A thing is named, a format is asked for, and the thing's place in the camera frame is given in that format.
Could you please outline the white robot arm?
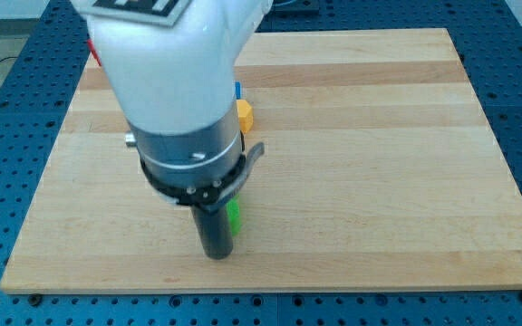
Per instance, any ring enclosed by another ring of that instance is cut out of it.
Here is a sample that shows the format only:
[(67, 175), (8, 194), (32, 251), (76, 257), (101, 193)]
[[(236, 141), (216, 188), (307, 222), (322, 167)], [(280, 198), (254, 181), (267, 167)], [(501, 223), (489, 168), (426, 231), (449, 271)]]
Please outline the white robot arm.
[(223, 178), (242, 152), (234, 64), (272, 0), (72, 0), (149, 175)]

